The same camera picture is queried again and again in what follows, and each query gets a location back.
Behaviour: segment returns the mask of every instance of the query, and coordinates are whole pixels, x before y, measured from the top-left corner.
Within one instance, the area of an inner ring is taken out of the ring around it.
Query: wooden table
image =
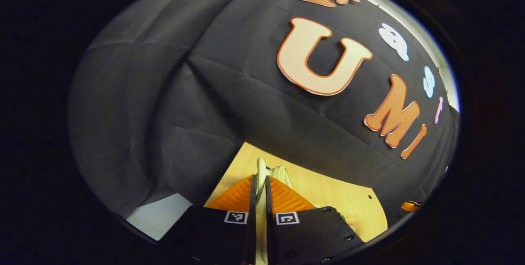
[[[355,228],[364,242],[373,239],[388,227],[383,208],[371,188],[315,173],[247,142],[242,145],[205,206],[238,181],[256,174],[259,157],[262,157],[266,166],[270,168],[285,166],[296,192],[314,205],[335,207],[345,215],[347,223]]]

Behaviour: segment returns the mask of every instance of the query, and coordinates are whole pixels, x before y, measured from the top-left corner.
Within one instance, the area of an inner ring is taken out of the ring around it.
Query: table surface
[[[247,142],[244,142],[204,206],[208,206],[238,181],[256,174],[259,157],[264,159],[269,168],[285,166],[296,192],[314,205],[336,208],[345,215],[347,223],[354,227],[362,241],[369,241],[388,228],[383,208],[371,188],[315,173]]]

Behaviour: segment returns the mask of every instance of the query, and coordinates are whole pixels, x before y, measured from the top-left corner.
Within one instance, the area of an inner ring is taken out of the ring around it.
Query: black fabric backdrop
[[[308,93],[278,69],[277,51],[294,17],[333,31],[308,61],[321,75],[339,60],[341,37],[373,53],[341,93]],[[401,33],[409,62],[381,39],[381,23]],[[422,89],[424,66],[436,77],[431,99]],[[386,97],[392,73],[407,85],[405,106],[420,106],[396,149],[363,123]],[[440,96],[444,109],[434,125]],[[390,226],[406,214],[403,201],[427,198],[451,159],[459,114],[445,96],[422,45],[365,0],[335,8],[300,0],[140,0],[86,51],[71,90],[69,128],[88,184],[124,217],[176,192],[203,204],[247,141],[373,188]],[[427,135],[401,159],[423,123]]]

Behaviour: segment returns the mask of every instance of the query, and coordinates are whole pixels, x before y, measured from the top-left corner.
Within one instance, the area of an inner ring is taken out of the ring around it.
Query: orange soft finger pad
[[[304,199],[303,196],[272,176],[270,176],[270,186],[272,187],[274,214],[315,209],[313,204]]]
[[[236,183],[234,186],[231,186],[223,194],[212,201],[212,203],[208,205],[208,208],[236,212],[249,212],[252,177],[253,175],[249,175],[245,179],[242,179]]]

